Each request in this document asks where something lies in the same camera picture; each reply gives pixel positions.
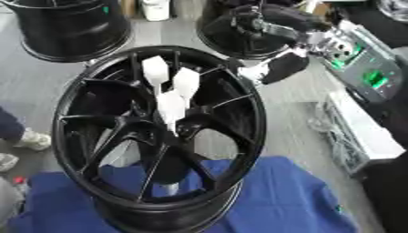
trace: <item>shoe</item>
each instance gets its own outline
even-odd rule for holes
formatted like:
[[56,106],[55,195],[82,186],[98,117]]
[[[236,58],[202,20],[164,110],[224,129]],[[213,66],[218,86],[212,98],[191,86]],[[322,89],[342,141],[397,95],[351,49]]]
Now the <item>shoe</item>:
[[26,128],[21,140],[14,147],[25,147],[36,151],[45,150],[51,147],[51,137],[49,135],[34,132],[31,128]]
[[15,167],[18,157],[9,154],[0,153],[0,172],[6,172]]

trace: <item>black tire rim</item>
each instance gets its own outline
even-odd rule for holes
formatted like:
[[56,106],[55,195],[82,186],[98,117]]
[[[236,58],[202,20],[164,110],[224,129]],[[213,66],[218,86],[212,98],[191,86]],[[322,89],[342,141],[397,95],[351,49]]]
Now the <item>black tire rim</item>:
[[[201,73],[192,107],[178,122],[179,137],[160,121],[151,86],[142,77],[140,62],[152,56],[166,60],[170,76],[183,66]],[[203,157],[190,149],[204,128],[230,137],[239,151],[217,177],[201,165]],[[257,91],[251,82],[232,74],[222,59],[192,48],[151,46],[107,57],[79,75],[58,103],[53,140],[59,164],[93,197],[110,224],[126,232],[196,232],[222,217],[235,201],[241,180],[260,155],[265,128],[265,110]],[[110,134],[97,146],[106,129]],[[154,151],[153,156],[144,156],[140,150],[147,178],[138,194],[114,187],[100,176],[102,159],[124,140],[136,141],[145,152]],[[201,188],[152,197],[152,183],[166,183],[155,177],[155,172],[165,170],[160,160],[173,156],[197,173]]]

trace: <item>white block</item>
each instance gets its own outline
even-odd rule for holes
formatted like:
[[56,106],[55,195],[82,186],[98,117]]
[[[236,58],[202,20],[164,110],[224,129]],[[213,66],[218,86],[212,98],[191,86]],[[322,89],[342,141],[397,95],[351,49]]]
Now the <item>white block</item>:
[[161,56],[153,56],[142,61],[143,74],[155,88],[155,93],[161,93],[161,84],[168,81],[168,64]]
[[184,98],[186,108],[189,108],[191,98],[199,90],[199,73],[182,67],[173,78],[173,86]]
[[184,99],[177,90],[172,90],[159,94],[157,101],[158,112],[168,125],[168,130],[177,135],[176,122],[186,116]]

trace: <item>white container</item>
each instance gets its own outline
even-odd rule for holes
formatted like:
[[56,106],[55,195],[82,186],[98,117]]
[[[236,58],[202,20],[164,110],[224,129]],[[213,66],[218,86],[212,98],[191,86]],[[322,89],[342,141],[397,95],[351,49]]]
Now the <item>white container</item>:
[[142,0],[142,7],[148,21],[161,21],[170,18],[170,0]]

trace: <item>blue cloth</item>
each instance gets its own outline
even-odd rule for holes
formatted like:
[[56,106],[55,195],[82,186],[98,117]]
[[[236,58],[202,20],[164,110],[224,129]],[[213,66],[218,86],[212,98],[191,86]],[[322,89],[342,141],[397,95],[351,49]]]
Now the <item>blue cloth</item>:
[[[213,174],[229,165],[228,160],[204,161]],[[104,179],[118,187],[135,187],[143,177],[141,167],[105,167]],[[182,191],[199,183],[190,174],[180,184]],[[25,212],[10,220],[14,233],[117,233],[94,210],[84,194],[62,173],[43,173],[31,179]],[[160,195],[155,187],[154,194]],[[263,157],[245,177],[242,192],[228,214],[206,233],[352,233],[351,221],[318,178],[285,157]]]

